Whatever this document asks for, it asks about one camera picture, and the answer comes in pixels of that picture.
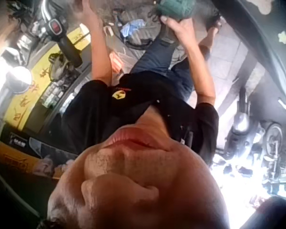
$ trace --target yellow logo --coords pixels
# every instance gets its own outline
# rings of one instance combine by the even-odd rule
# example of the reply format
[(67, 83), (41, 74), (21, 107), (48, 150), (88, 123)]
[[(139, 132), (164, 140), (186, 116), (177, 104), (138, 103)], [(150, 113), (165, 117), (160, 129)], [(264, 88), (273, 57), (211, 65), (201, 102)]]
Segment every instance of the yellow logo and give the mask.
[(119, 90), (119, 91), (115, 92), (112, 96), (115, 99), (123, 99), (126, 96), (126, 92), (123, 90)]

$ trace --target wheel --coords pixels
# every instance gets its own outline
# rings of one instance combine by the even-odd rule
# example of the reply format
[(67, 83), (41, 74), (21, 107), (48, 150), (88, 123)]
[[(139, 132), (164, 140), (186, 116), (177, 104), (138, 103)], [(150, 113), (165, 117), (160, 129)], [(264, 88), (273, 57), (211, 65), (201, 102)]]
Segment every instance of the wheel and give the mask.
[(274, 158), (276, 154), (276, 144), (278, 144), (278, 153), (280, 154), (282, 148), (282, 141), (283, 141), (283, 132), (281, 129), (281, 125), (273, 123), (271, 124), (265, 135), (263, 140), (263, 150), (265, 153)]
[(67, 60), (70, 61), (75, 68), (78, 68), (82, 64), (82, 58), (79, 51), (74, 47), (72, 42), (67, 36), (64, 36), (58, 42), (58, 46), (61, 52), (66, 56)]
[(246, 89), (242, 87), (239, 92), (238, 111), (247, 113), (247, 96)]

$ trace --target power drill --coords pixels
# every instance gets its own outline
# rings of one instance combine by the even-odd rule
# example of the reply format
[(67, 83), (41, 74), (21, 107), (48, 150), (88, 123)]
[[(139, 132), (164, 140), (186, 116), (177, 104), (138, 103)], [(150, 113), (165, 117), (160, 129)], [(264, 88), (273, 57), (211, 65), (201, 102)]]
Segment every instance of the power drill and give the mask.
[[(191, 18), (194, 12), (194, 6), (195, 0), (156, 1), (156, 10), (158, 15), (168, 16), (176, 21)], [(161, 39), (167, 44), (172, 44), (177, 41), (176, 35), (168, 26), (165, 26), (165, 31), (163, 32)]]

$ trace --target tire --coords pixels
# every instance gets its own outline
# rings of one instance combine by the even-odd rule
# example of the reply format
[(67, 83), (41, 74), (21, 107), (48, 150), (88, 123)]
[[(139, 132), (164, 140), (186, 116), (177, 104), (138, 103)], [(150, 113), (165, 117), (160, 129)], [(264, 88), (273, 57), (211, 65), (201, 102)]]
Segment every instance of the tire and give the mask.
[(281, 125), (277, 124), (277, 123), (273, 123), (271, 124), (268, 129), (266, 130), (266, 133), (264, 135), (264, 139), (263, 139), (263, 150), (264, 152), (269, 155), (269, 156), (273, 156), (271, 154), (271, 152), (269, 152), (269, 147), (268, 147), (268, 139), (270, 137), (270, 135), (272, 134), (273, 129), (276, 129), (279, 132), (279, 135), (281, 137), (281, 143), (280, 146), (278, 147), (278, 153), (281, 153), (281, 148), (282, 148), (282, 141), (283, 141), (283, 132), (282, 132), (282, 128)]
[(61, 52), (66, 56), (67, 60), (70, 61), (75, 68), (82, 65), (82, 58), (79, 51), (74, 47), (67, 36), (60, 39), (58, 46), (61, 49)]
[(238, 111), (247, 113), (246, 89), (244, 87), (239, 92)]

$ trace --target motorcycle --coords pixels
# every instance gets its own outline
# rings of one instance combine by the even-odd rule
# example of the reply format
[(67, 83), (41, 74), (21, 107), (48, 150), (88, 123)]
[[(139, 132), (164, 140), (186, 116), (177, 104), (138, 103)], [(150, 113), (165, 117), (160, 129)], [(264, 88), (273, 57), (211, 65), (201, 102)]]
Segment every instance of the motorcycle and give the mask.
[(218, 151), (212, 168), (221, 167), (225, 175), (257, 178), (268, 194), (278, 193), (280, 178), (286, 167), (282, 151), (283, 132), (276, 123), (265, 130), (250, 114), (250, 102), (241, 88), (237, 112), (223, 151)]
[(10, 19), (19, 21), (16, 44), (12, 43), (2, 57), (11, 66), (29, 64), (31, 54), (49, 41), (58, 44), (61, 52), (75, 68), (82, 64), (80, 52), (67, 37), (68, 22), (64, 9), (52, 0), (33, 1), (32, 6), (8, 1)]

